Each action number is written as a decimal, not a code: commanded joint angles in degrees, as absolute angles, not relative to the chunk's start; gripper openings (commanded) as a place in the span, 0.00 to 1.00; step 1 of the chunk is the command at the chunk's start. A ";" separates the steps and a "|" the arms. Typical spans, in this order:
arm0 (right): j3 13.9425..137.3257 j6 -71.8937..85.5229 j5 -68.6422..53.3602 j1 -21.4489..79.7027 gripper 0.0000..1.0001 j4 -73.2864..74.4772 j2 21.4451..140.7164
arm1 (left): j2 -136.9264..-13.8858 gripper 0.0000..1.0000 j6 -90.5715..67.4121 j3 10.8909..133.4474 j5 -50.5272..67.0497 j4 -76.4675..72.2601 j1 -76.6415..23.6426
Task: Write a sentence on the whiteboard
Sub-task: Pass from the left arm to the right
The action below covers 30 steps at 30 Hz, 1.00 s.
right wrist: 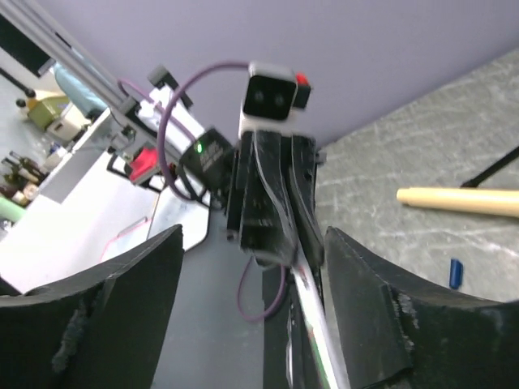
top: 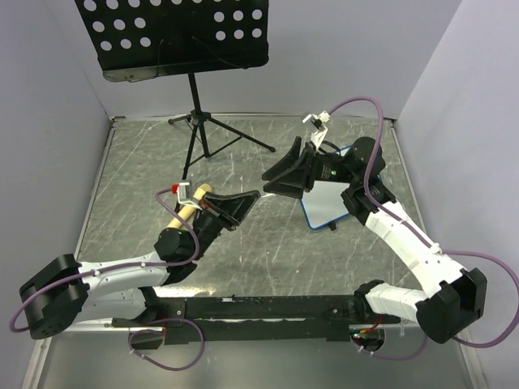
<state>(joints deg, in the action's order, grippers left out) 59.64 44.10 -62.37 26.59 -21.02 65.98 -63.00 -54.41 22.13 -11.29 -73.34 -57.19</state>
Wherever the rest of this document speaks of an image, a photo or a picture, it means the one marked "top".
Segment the blue framed whiteboard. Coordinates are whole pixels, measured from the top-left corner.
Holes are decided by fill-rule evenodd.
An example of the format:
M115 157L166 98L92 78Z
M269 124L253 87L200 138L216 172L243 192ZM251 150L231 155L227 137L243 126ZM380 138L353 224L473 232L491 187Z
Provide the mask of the blue framed whiteboard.
M354 211L360 210L360 202L367 200L364 191L364 177L374 146L370 143L354 143L337 152L344 156L347 169L352 173L350 183L315 182L310 192L301 199L307 223L317 230L333 224L349 215L349 205Z

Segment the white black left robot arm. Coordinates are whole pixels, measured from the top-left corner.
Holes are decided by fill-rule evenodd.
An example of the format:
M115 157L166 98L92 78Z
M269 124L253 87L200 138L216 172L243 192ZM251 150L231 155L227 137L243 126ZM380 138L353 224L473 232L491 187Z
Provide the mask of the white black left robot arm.
M208 192L192 223L163 229L149 254L108 262L79 262L64 254L19 289L19 312L27 324L13 332L29 332L34 340L55 336L75 323L105 318L144 326L164 318L155 289L185 280L223 229L234 231L260 199L258 190L220 195Z

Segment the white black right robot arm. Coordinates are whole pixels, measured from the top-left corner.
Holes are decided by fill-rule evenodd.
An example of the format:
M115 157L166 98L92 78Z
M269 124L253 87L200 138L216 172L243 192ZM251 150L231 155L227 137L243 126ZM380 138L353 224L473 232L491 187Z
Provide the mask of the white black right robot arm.
M408 217L379 174L382 151L370 137L357 139L345 155L321 153L296 137L290 150L262 178L264 191L301 199L316 182L340 182L347 212L384 241L418 280L421 288L404 289L381 280L359 287L355 316L371 323L381 314L417 323L443 344L483 316L487 278L441 253Z

